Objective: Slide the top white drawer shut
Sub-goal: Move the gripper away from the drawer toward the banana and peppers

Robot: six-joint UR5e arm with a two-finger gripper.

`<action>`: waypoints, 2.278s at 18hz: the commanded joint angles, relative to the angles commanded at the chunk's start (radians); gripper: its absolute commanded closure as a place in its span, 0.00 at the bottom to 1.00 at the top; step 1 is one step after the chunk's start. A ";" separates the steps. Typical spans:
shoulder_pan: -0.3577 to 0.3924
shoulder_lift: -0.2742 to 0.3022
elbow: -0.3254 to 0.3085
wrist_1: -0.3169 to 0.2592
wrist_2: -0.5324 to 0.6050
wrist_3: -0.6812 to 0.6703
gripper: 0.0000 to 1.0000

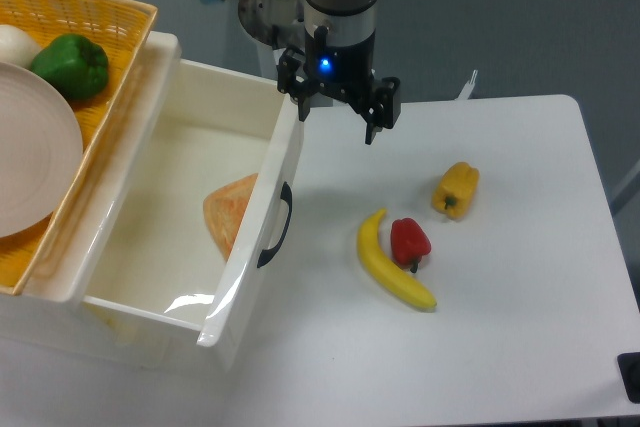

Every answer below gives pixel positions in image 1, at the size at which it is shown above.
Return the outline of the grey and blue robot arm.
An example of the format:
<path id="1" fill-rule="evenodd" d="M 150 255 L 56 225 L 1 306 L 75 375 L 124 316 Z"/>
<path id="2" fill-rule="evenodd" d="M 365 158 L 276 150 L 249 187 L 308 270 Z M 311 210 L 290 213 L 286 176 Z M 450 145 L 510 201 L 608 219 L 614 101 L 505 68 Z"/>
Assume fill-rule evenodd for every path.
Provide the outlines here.
<path id="1" fill-rule="evenodd" d="M 400 81 L 378 79 L 373 69 L 378 0 L 237 1 L 245 32 L 273 51 L 277 88 L 296 103 L 299 119 L 320 95 L 364 120 L 367 144 L 394 127 Z"/>

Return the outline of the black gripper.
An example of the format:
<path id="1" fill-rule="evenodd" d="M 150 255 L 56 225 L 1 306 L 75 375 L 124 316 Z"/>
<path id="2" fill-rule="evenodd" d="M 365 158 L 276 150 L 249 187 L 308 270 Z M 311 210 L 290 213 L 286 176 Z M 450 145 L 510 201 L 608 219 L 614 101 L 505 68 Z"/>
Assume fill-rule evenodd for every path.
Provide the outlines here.
<path id="1" fill-rule="evenodd" d="M 349 46 L 331 46 L 326 34 L 307 34 L 303 61 L 297 48 L 287 48 L 277 66 L 277 89 L 297 105 L 298 118 L 310 114 L 311 98 L 322 95 L 345 103 L 366 124 L 365 144 L 381 128 L 395 126 L 401 113 L 400 80 L 377 79 L 372 71 L 375 36 Z"/>

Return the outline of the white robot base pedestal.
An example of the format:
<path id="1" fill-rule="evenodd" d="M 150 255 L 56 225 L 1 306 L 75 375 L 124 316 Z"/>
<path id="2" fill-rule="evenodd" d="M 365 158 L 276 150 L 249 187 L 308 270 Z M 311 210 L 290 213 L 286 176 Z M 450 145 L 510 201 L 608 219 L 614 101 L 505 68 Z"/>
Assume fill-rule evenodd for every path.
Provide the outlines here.
<path id="1" fill-rule="evenodd" d="M 277 81 L 277 66 L 287 48 L 301 51 L 296 57 L 303 61 L 304 0 L 239 0 L 237 13 L 256 46 L 262 77 Z"/>

